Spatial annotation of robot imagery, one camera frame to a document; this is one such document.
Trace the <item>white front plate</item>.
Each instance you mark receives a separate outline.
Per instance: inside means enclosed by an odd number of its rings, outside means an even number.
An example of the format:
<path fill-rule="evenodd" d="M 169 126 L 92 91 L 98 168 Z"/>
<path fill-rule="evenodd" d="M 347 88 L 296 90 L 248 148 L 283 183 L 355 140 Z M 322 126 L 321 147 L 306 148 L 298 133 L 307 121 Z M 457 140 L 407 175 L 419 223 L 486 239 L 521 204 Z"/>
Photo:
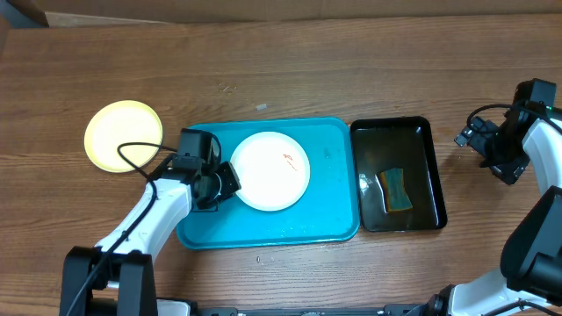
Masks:
<path fill-rule="evenodd" d="M 282 211 L 296 204 L 311 178 L 304 148 L 278 132 L 250 135 L 236 147 L 230 162 L 241 185 L 236 196 L 262 212 Z"/>

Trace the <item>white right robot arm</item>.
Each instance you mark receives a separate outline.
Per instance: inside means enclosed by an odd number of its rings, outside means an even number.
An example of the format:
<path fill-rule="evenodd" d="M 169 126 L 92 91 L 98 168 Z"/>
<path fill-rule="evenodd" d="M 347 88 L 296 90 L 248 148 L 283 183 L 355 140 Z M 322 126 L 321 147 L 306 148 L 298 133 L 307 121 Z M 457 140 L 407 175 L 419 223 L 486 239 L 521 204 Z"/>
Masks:
<path fill-rule="evenodd" d="M 512 108 L 528 115 L 522 150 L 542 196 L 509 236 L 498 268 L 447 286 L 411 315 L 554 315 L 561 306 L 561 110 L 530 101 Z"/>

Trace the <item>green yellow sponge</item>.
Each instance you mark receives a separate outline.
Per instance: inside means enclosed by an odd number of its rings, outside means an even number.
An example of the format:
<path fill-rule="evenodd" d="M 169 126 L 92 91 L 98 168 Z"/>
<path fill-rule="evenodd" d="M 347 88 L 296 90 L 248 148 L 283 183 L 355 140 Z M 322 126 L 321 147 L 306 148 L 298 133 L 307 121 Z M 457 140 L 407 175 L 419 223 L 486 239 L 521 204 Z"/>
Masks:
<path fill-rule="evenodd" d="M 383 191 L 387 213 L 413 209 L 413 204 L 406 191 L 403 169 L 392 168 L 382 171 L 378 174 L 378 180 Z"/>

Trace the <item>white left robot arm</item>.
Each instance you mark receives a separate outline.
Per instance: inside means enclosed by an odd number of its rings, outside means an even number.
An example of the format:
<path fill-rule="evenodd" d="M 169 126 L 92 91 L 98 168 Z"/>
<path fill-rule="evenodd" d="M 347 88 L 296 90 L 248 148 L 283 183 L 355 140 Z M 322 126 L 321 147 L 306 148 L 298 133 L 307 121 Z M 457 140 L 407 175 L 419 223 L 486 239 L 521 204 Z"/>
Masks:
<path fill-rule="evenodd" d="M 230 162 L 169 154 L 151 173 L 137 205 L 92 248 L 63 263 L 62 315 L 189 315 L 184 299 L 158 298 L 154 262 L 190 212 L 215 212 L 241 188 Z"/>

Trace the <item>yellow-green plate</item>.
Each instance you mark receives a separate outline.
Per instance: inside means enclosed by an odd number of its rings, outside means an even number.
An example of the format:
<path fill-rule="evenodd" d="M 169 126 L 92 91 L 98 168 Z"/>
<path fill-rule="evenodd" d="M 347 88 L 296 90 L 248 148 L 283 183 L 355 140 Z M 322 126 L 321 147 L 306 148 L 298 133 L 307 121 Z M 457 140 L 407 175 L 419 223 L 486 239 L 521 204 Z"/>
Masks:
<path fill-rule="evenodd" d="M 162 139 L 162 122 L 151 107 L 139 101 L 122 100 L 108 104 L 90 120 L 84 134 L 84 149 L 98 168 L 125 173 L 133 171 L 133 167 L 119 156 L 119 145 L 128 142 L 161 145 Z"/>

